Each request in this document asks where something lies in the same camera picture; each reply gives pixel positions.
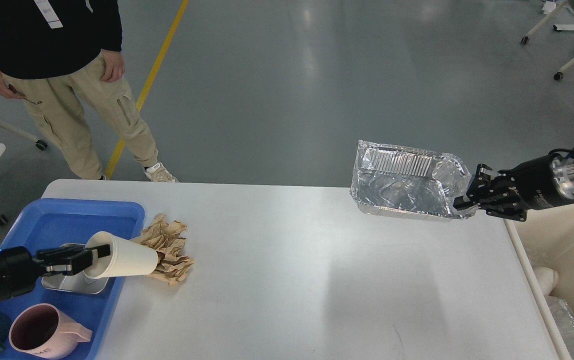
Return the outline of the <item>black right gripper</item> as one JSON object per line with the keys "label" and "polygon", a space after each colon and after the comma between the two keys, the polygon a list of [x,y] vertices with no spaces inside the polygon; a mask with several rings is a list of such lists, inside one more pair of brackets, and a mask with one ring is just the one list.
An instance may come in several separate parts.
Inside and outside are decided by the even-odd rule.
{"label": "black right gripper", "polygon": [[[507,195],[509,200],[498,202]],[[525,222],[529,210],[545,210],[574,204],[574,159],[551,153],[525,161],[509,170],[494,171],[480,163],[463,196],[453,207],[463,211],[482,205],[486,215]]]}

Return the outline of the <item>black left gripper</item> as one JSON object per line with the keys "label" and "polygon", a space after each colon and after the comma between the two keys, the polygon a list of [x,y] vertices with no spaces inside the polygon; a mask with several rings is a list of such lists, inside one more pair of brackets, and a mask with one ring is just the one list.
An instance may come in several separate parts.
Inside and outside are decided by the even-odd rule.
{"label": "black left gripper", "polygon": [[23,246],[0,249],[0,302],[32,292],[42,276],[74,276],[111,254],[109,244],[42,249],[34,256]]}

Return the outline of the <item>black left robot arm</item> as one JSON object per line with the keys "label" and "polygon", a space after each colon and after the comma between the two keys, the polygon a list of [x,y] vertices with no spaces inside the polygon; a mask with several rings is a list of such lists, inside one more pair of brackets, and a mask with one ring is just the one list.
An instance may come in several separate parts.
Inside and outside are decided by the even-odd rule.
{"label": "black left robot arm", "polygon": [[34,291],[39,278],[75,276],[111,253],[109,244],[90,248],[75,244],[34,254],[24,246],[0,249],[0,302]]}

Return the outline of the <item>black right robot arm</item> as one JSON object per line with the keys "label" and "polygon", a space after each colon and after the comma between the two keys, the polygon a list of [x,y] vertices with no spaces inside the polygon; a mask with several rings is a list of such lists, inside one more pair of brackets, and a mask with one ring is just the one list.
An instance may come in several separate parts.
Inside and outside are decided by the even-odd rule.
{"label": "black right robot arm", "polygon": [[481,163],[456,210],[476,207],[502,219],[524,222],[529,210],[574,204],[574,146],[555,148],[547,155],[522,162],[509,170],[493,170]]}

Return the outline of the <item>person's right hand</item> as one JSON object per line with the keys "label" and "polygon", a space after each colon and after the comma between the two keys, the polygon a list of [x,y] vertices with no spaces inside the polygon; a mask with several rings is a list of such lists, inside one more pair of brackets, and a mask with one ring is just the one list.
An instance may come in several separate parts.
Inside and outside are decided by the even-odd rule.
{"label": "person's right hand", "polygon": [[0,71],[0,96],[8,100],[23,100],[24,95],[18,93],[9,88],[9,84],[6,82],[3,73]]}

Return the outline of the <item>person's left hand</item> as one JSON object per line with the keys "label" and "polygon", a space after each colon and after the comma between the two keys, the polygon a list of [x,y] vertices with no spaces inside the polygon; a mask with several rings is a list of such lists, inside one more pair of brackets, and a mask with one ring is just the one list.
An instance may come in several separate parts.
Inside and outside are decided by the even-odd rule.
{"label": "person's left hand", "polygon": [[102,59],[104,59],[104,71],[100,80],[106,83],[113,83],[120,80],[126,71],[125,60],[120,51],[101,50]]}

